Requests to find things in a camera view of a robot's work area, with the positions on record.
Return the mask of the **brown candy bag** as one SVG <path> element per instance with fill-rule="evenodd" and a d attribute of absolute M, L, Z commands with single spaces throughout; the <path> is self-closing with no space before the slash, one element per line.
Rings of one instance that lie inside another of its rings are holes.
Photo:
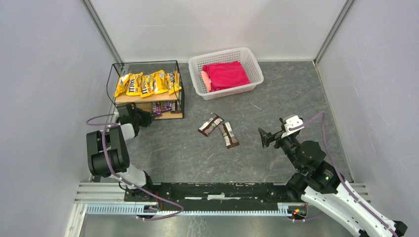
<path fill-rule="evenodd" d="M 236 138 L 230 122 L 222 123 L 218 126 L 228 149 L 239 146 L 240 142 Z"/>
<path fill-rule="evenodd" d="M 213 113 L 211 117 L 206 120 L 201 127 L 198 128 L 198 132 L 206 137 L 209 137 L 212 131 L 223 121 L 224 119 L 221 116 Z"/>

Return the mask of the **yellow M&M bag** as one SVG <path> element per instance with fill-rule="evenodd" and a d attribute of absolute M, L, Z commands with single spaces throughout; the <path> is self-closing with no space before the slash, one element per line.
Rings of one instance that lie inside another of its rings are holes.
<path fill-rule="evenodd" d="M 142 76 L 141 84 L 140 84 L 141 85 L 141 95 L 140 95 L 141 98 L 151 96 L 155 93 L 153 80 L 154 80 L 154 74 L 148 74 L 148 75 Z"/>
<path fill-rule="evenodd" d="M 140 96 L 141 95 L 141 80 L 143 73 L 130 74 L 127 85 L 126 95 L 127 96 Z"/>

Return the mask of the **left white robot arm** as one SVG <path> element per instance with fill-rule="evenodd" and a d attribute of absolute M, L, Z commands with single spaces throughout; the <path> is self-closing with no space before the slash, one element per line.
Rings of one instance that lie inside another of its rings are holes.
<path fill-rule="evenodd" d="M 86 134 L 87 164 L 93 176 L 113 178 L 129 190 L 153 188 L 150 176 L 130 162 L 126 141 L 138 136 L 140 128 L 149 127 L 157 117 L 155 112 L 138 108 L 134 103 L 117 106 L 111 114 L 86 121 L 102 130 Z"/>

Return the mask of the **yellow candy bag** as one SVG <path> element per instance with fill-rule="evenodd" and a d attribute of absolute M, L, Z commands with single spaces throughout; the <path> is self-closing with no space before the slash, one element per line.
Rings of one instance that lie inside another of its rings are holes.
<path fill-rule="evenodd" d="M 169 95 L 172 95 L 182 89 L 180 85 L 180 74 L 178 71 L 166 73 L 165 79 Z"/>
<path fill-rule="evenodd" d="M 153 87 L 155 94 L 163 94 L 168 92 L 164 70 L 159 70 L 154 73 Z"/>
<path fill-rule="evenodd" d="M 117 87 L 114 93 L 114 97 L 117 98 L 118 96 L 124 94 L 127 90 L 127 85 L 131 78 L 132 73 L 125 74 L 119 77 Z"/>

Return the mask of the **purple candy bag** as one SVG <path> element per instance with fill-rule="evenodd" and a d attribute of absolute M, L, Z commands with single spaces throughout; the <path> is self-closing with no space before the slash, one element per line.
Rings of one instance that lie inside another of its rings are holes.
<path fill-rule="evenodd" d="M 161 102 L 152 102 L 152 113 L 156 114 L 158 117 L 162 116 Z"/>

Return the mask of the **purple brown M&M bag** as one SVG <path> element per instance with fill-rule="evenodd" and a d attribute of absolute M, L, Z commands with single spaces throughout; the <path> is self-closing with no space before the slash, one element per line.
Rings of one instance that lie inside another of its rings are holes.
<path fill-rule="evenodd" d="M 161 111 L 162 112 L 169 112 L 172 110 L 172 102 L 171 101 L 163 101 L 161 103 Z"/>

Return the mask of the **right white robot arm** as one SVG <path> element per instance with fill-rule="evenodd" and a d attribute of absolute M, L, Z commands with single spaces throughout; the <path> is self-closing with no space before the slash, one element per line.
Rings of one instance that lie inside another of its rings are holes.
<path fill-rule="evenodd" d="M 333 164 L 325 161 L 327 153 L 318 142 L 298 141 L 303 129 L 300 117 L 289 116 L 280 121 L 281 131 L 272 134 L 259 128 L 258 132 L 262 146 L 273 143 L 275 149 L 282 149 L 296 170 L 285 185 L 290 197 L 315 206 L 354 237 L 405 235 L 407 225 L 385 217 L 366 202 Z"/>

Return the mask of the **brown candy bag top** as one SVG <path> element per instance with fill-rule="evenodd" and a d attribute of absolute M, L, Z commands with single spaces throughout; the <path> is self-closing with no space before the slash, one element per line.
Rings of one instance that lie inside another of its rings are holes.
<path fill-rule="evenodd" d="M 224 119 L 221 116 L 213 113 L 211 117 L 206 120 L 201 127 L 198 128 L 198 132 L 206 137 L 209 137 L 212 131 L 223 121 Z"/>

